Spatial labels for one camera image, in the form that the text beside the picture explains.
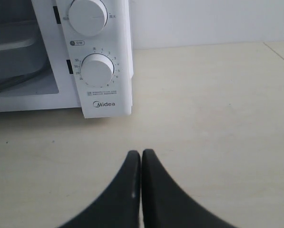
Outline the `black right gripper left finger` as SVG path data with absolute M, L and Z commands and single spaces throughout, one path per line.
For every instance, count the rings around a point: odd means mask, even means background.
M 138 228 L 140 154 L 129 151 L 106 189 L 62 228 Z

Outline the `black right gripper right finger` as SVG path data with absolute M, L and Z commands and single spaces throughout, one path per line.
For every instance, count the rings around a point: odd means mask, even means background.
M 227 227 L 179 187 L 152 149 L 142 154 L 141 194 L 146 228 Z

